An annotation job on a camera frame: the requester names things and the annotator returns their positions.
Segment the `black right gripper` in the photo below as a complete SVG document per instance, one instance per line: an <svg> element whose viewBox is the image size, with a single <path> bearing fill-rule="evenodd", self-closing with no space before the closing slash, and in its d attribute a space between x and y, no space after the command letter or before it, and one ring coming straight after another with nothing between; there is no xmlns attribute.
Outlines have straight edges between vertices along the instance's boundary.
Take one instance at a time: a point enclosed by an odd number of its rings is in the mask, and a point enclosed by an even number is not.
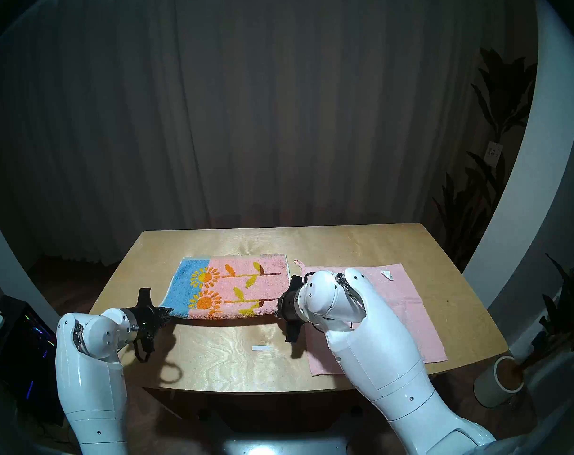
<svg viewBox="0 0 574 455"><path fill-rule="evenodd" d="M302 318L298 315L297 296L302 287L302 278L293 275L288 289L279 297L275 317L285 322L287 343L296 343L302 327Z"/></svg>

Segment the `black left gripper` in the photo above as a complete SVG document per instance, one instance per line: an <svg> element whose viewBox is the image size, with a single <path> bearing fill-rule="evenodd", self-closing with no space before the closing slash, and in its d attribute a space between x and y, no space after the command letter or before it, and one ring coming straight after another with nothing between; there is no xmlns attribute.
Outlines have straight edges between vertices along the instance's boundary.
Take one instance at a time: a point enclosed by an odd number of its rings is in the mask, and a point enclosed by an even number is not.
<svg viewBox="0 0 574 455"><path fill-rule="evenodd" d="M137 302L134 306L128 308L130 313L129 322L137 330L130 332L132 340L154 340L159 329L165 327L170 321L171 312L174 308L154 306L151 298L151 288L140 288Z"/></svg>

